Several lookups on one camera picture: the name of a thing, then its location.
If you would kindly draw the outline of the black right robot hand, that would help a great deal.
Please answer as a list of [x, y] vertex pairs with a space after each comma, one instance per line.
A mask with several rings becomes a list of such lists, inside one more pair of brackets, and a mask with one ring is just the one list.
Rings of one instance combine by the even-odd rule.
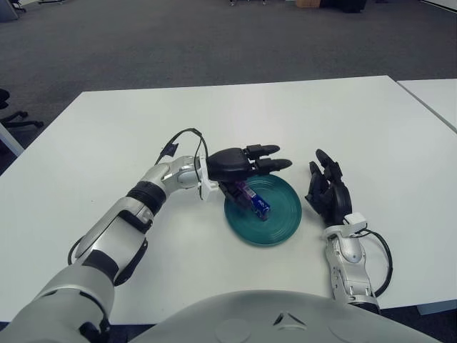
[[316, 158], [323, 171], [316, 162], [309, 162], [311, 180], [305, 199], [321, 216], [326, 227], [342, 225], [344, 217], [353, 211], [349, 190], [342, 181], [341, 168], [322, 149], [316, 150]]

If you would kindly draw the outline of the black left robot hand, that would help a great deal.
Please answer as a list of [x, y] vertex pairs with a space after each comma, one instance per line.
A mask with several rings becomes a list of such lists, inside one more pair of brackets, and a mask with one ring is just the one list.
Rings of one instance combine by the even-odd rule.
[[251, 200], [241, 190], [241, 183], [254, 176], [279, 172], [292, 165], [289, 159], [268, 156], [280, 150], [277, 145], [250, 145], [218, 151], [206, 159], [209, 179], [219, 184], [224, 196], [241, 209], [249, 209]]

